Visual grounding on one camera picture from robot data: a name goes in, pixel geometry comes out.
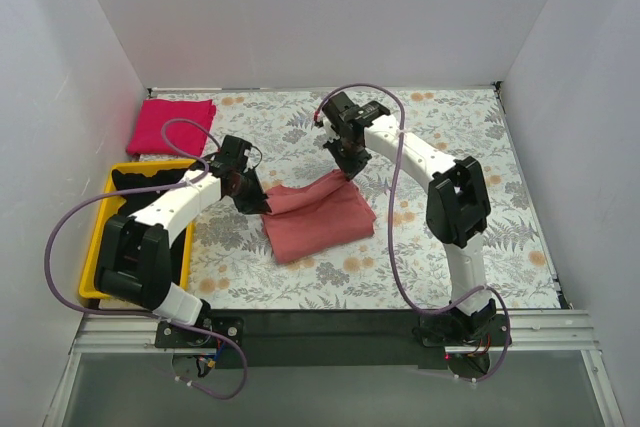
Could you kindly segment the salmon pink t shirt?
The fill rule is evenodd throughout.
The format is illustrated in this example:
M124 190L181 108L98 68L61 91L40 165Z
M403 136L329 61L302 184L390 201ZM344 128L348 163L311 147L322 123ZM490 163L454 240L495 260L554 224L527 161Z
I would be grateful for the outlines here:
M279 264L374 234L376 214L339 169L305 187L276 185L267 201L271 212L262 216L263 230Z

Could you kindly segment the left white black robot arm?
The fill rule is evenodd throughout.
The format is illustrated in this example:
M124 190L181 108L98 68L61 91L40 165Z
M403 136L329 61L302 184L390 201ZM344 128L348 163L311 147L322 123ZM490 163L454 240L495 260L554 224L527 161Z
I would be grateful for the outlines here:
M227 135L211 159L196 161L179 186L163 189L147 206L110 217L103 228L94 286L166 320L193 347L205 345L213 324L208 304L173 281L171 247L179 234L209 206L233 199L245 215L270 211L256 169L249 167L253 144Z

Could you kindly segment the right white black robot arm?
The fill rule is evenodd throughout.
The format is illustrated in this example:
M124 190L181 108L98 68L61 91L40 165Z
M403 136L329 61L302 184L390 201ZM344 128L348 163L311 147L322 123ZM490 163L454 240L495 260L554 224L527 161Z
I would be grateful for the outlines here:
M324 148L348 179L377 153L423 188L426 225L445 250L451 300L440 309L419 309L422 329L435 341L475 344L496 314L483 256L491 206L482 167L471 156L459 160L420 139L406 129L405 119L377 101L358 105L342 88L328 94L314 114L315 125L328 135Z

